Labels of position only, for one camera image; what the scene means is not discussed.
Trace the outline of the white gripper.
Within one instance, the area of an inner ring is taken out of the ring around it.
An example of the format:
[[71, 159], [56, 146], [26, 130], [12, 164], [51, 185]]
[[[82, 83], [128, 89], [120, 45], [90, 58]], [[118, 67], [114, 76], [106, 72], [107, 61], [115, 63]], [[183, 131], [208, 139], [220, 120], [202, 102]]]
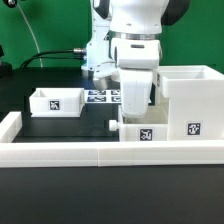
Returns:
[[127, 118], [142, 118], [148, 108], [153, 72], [151, 70], [120, 69], [122, 114]]

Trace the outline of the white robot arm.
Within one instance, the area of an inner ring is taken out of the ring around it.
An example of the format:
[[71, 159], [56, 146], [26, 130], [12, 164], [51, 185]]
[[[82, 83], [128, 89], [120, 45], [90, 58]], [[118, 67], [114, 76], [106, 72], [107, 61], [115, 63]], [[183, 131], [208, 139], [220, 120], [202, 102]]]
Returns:
[[82, 70], [97, 89], [120, 83], [121, 111], [141, 118], [148, 110], [162, 49], [159, 36], [187, 12], [191, 0], [89, 0], [92, 35]]

